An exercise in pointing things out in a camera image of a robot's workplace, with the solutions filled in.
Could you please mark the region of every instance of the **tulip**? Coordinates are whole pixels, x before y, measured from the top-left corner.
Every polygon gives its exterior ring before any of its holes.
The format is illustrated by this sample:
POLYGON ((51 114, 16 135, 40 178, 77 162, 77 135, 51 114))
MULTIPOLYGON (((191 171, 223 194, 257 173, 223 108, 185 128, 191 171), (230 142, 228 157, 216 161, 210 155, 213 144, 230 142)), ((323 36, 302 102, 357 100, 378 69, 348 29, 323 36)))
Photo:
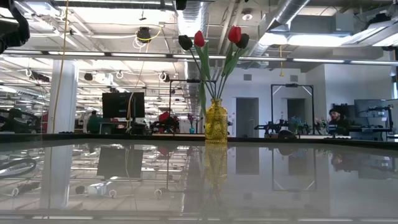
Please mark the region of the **tulip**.
POLYGON ((195 43, 195 45, 198 47, 203 47, 205 45, 205 39, 203 38, 203 34, 200 30, 195 34, 193 43, 195 43))
POLYGON ((178 37, 178 43, 184 50, 191 49, 191 47, 193 45, 191 38, 189 38, 187 35, 180 35, 178 37))
POLYGON ((228 33, 228 40, 232 43, 238 43, 241 40, 241 28, 232 26, 228 33))
POLYGON ((242 34, 241 40, 238 43, 235 43, 237 47, 240 49, 245 49, 248 46, 250 36, 247 34, 242 34))

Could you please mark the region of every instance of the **red tulip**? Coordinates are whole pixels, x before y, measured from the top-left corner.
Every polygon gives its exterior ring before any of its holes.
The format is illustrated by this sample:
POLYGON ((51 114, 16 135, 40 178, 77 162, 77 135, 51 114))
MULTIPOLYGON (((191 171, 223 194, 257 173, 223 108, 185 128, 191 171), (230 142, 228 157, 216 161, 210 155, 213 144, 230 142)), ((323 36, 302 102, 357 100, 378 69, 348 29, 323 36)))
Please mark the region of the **red tulip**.
POLYGON ((241 40, 241 32, 240 27, 232 26, 229 30, 228 40, 235 44, 238 43, 241 40))
POLYGON ((203 34, 200 30, 195 34, 193 43, 195 43, 195 45, 198 47, 203 47, 205 45, 205 39, 203 38, 203 34))

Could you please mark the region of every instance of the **black cable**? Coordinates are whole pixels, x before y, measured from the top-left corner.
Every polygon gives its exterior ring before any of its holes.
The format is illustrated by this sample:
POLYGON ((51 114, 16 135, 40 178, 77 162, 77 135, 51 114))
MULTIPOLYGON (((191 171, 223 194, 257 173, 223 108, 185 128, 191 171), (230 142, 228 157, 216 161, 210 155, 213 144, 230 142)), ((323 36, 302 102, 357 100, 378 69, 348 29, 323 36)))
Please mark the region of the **black cable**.
POLYGON ((7 164, 1 165, 0 170, 8 169, 10 167, 20 165, 20 164, 33 164, 33 166, 31 168, 29 168, 23 172, 17 173, 17 174, 0 175, 0 180, 5 179, 5 178, 18 177, 20 175, 28 174, 29 172, 32 172, 34 169, 36 169, 37 162, 34 159, 19 159, 19 160, 12 161, 7 164))

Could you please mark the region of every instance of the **doorway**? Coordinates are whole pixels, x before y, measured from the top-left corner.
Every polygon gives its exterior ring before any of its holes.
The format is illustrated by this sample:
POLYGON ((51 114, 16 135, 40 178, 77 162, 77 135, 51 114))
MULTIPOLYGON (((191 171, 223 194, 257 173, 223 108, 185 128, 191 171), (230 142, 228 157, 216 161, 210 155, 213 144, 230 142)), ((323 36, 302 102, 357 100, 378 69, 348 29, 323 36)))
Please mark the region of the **doorway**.
MULTIPOLYGON (((287 99, 287 119, 292 117, 305 122, 305 99, 287 99)), ((289 131, 295 131, 293 125, 289 125, 289 131)))
POLYGON ((259 98, 236 99, 236 137, 258 138, 259 131, 254 130, 259 124, 259 98))

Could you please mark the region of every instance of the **reflective table surface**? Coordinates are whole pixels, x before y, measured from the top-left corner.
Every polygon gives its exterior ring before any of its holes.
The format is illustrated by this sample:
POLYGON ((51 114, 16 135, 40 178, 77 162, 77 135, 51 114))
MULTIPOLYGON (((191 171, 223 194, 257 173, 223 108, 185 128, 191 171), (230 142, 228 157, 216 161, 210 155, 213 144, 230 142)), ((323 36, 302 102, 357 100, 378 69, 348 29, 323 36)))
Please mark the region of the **reflective table surface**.
POLYGON ((0 170, 0 223, 398 222, 395 151, 110 139, 0 146, 1 165, 14 164, 0 170))

